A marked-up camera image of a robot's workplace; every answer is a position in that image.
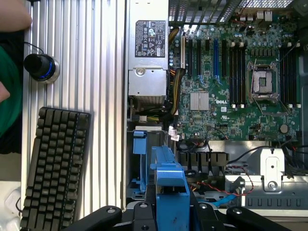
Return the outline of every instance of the blue plastic bracket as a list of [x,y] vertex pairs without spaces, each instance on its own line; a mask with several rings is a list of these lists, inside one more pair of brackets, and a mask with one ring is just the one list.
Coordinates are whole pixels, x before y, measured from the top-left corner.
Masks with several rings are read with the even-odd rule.
[[182,166],[167,146],[152,147],[158,230],[189,230],[190,193]]
[[134,131],[133,133],[133,153],[140,155],[140,181],[136,181],[140,184],[140,192],[144,193],[146,185],[148,183],[147,173],[147,133],[145,131]]

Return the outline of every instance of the black keyboard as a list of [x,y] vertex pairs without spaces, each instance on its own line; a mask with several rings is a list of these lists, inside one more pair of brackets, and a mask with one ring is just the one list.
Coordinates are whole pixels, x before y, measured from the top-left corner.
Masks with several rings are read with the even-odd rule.
[[38,115],[20,226],[58,231],[75,214],[90,114],[43,107]]

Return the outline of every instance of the person's hand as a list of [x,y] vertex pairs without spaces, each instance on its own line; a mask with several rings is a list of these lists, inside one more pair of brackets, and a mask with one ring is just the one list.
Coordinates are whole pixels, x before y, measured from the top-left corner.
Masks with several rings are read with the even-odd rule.
[[0,82],[0,103],[9,98],[10,93],[6,90],[5,86]]

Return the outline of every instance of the blue ring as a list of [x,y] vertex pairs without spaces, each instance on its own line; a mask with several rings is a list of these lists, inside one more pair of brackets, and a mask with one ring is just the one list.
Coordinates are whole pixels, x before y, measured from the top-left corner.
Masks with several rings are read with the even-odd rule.
[[52,69],[52,63],[50,62],[50,65],[49,65],[49,70],[48,70],[48,72],[46,73],[46,74],[44,74],[43,76],[41,76],[41,77],[39,77],[39,78],[45,78],[47,75],[49,75],[50,74],[50,72],[51,72],[51,69]]

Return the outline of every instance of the power supply label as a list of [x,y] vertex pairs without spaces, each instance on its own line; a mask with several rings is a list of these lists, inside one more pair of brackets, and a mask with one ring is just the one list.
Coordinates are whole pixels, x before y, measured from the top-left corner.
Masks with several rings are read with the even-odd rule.
[[135,57],[164,58],[166,22],[140,20],[136,22]]

